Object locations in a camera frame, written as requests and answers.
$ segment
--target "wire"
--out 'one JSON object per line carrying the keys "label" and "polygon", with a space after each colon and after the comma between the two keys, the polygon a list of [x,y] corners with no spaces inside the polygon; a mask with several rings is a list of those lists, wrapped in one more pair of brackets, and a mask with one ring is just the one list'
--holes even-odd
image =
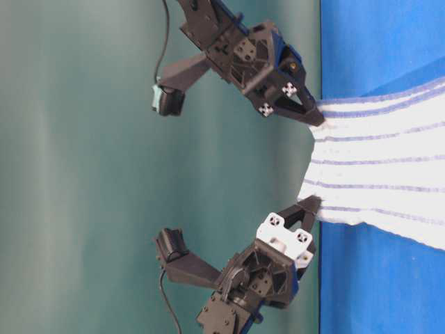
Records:
{"label": "wire", "polygon": [[162,281],[164,279],[164,275],[165,275],[165,269],[162,269],[161,275],[159,276],[159,289],[161,290],[162,297],[164,298],[165,304],[167,305],[168,312],[170,312],[170,314],[172,315],[172,318],[173,318],[173,320],[175,322],[175,326],[176,326],[178,334],[182,334],[181,326],[179,325],[178,318],[176,318],[176,314],[173,311],[172,306],[170,305],[170,303],[168,301],[168,298],[167,298],[167,296],[165,295],[165,292],[164,292],[164,287],[162,285]]}
{"label": "wire", "polygon": [[168,36],[170,35],[170,13],[168,12],[167,2],[165,2],[165,0],[162,0],[162,3],[164,5],[164,10],[165,10],[165,40],[164,40],[164,46],[162,48],[162,53],[159,56],[158,62],[156,63],[156,67],[154,70],[154,84],[157,84],[158,82],[159,66],[161,66],[162,59],[164,58],[168,44]]}

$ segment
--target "white fabric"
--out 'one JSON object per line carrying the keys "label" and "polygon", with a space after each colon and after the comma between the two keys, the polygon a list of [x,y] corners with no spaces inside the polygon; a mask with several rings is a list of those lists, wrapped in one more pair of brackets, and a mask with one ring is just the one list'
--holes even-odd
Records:
{"label": "white fabric", "polygon": [[404,93],[323,101],[299,197],[322,221],[358,224],[445,249],[445,78]]}

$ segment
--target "green wall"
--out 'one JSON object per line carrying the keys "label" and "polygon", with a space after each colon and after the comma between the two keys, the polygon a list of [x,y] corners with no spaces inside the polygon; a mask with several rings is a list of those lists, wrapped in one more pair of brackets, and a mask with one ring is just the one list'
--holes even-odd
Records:
{"label": "green wall", "polygon": [[[269,18],[320,88],[318,1],[227,0]],[[178,31],[164,65],[197,52]],[[151,111],[164,14],[153,0],[0,0],[0,333],[174,333],[152,238],[182,227],[221,268],[293,203],[309,130],[261,118],[207,74],[183,116]],[[314,262],[285,311],[253,333],[317,333]],[[185,334],[210,291],[166,283]]]}

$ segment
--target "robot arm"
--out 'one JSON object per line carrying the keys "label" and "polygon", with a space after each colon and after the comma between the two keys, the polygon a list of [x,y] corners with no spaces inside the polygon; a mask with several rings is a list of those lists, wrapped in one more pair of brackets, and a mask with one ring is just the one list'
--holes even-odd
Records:
{"label": "robot arm", "polygon": [[276,113],[310,125],[323,123],[305,85],[302,59],[273,22],[247,29],[243,15],[234,15],[221,0],[178,2],[186,16],[181,30],[202,53],[165,68],[153,87],[155,111],[179,116],[186,90],[211,68],[263,117]]}
{"label": "robot arm", "polygon": [[[161,266],[172,282],[213,289],[197,316],[204,334],[245,334],[261,323],[261,306],[285,308],[315,252],[310,233],[321,200],[311,196],[259,226],[256,239],[218,271],[185,246],[181,230],[164,229],[156,239]],[[295,223],[301,227],[290,231]]]}

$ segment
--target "blue table surface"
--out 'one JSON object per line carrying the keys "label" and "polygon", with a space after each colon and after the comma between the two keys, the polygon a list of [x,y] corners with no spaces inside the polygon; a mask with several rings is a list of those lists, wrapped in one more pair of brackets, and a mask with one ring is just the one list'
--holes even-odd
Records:
{"label": "blue table surface", "polygon": [[[322,0],[323,98],[445,76],[444,22],[443,0]],[[444,332],[444,251],[364,223],[322,223],[320,275],[321,334]]]}

